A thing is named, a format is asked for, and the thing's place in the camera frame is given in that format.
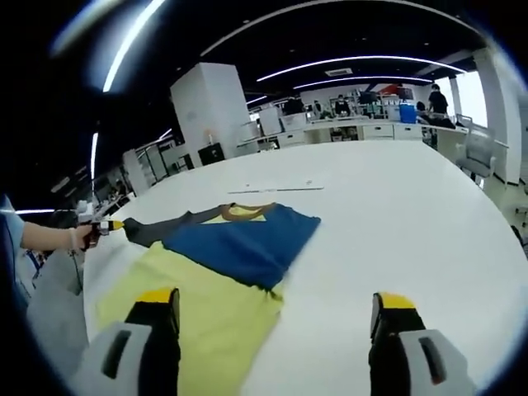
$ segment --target light blue sleeve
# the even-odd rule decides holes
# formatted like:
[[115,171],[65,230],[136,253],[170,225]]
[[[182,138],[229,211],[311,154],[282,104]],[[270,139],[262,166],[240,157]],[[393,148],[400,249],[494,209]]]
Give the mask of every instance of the light blue sleeve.
[[11,237],[13,248],[16,251],[22,243],[24,220],[15,212],[11,201],[5,195],[0,196],[0,216],[6,220],[5,224],[9,231],[7,236]]

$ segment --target blue container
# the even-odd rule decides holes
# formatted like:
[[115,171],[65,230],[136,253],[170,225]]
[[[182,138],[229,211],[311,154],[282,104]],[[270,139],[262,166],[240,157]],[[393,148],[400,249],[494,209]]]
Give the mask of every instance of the blue container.
[[416,108],[413,105],[399,105],[399,119],[405,124],[416,124]]

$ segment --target black ceiling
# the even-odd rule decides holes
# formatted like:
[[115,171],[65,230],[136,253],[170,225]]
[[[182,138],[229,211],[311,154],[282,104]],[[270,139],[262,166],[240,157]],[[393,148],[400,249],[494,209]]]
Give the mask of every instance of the black ceiling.
[[246,91],[270,94],[328,80],[330,77],[324,71],[337,68],[351,68],[355,77],[415,77],[428,66],[387,59],[343,61],[256,82],[258,78],[301,64],[359,55],[438,60],[460,50],[483,46],[481,38],[468,28],[415,7],[334,2],[275,16],[252,26],[211,51],[204,60],[237,65]]
[[[414,2],[474,23],[460,1]],[[101,133],[99,172],[117,164],[126,149],[156,139],[168,127],[177,130],[168,89],[200,60],[235,64],[250,99],[262,92],[285,95],[295,85],[327,79],[324,70],[343,66],[352,68],[356,76],[412,76],[426,67],[401,61],[355,61],[306,68],[256,82],[263,75],[304,63],[365,54],[438,60],[459,50],[483,46],[471,30],[415,7],[380,1],[344,1],[273,17],[249,27],[200,58],[202,51],[244,26],[244,21],[254,21],[302,2],[266,0],[256,5],[244,0],[166,0],[125,58],[123,72],[116,78],[116,85],[123,89],[102,95],[101,85],[96,84],[92,75],[94,56],[103,54],[102,62],[109,63],[114,54],[111,48],[115,45],[112,42],[115,26],[150,1],[120,2],[72,48],[50,59],[51,41],[84,3],[18,2],[20,11],[10,15],[15,27],[5,51],[14,65],[7,78],[13,110],[7,115],[11,133],[4,140],[7,141],[4,147],[9,149],[2,157],[8,158],[11,165],[2,169],[9,170],[11,178],[2,177],[1,180],[10,182],[0,187],[6,188],[19,206],[53,203],[50,186],[88,164],[95,130]],[[478,4],[477,14],[483,26],[490,26],[494,17],[500,17],[500,12],[496,16],[483,14],[483,5]],[[454,65],[474,68],[468,60]],[[426,77],[443,77],[450,72],[435,73]]]

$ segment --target monitor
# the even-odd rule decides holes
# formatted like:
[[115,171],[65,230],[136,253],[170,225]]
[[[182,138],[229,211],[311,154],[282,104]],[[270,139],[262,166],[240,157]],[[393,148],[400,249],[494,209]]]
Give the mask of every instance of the monitor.
[[370,103],[374,103],[375,101],[378,101],[378,94],[376,92],[368,91],[362,92],[360,94],[361,105],[369,105]]
[[398,87],[398,97],[403,101],[411,101],[413,96],[413,90],[411,88]]

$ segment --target white table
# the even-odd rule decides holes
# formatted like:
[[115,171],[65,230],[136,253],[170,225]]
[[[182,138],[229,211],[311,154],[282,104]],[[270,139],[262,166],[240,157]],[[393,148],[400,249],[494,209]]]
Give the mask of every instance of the white table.
[[[246,182],[311,179],[321,191],[229,195]],[[243,386],[247,395],[367,395],[372,295],[412,299],[485,386],[515,351],[528,314],[528,262],[506,220],[459,169],[425,144],[307,145],[169,177],[114,214],[145,223],[237,201],[278,201],[322,223],[290,268],[280,321]],[[144,251],[122,231],[87,252],[88,337],[94,304]]]

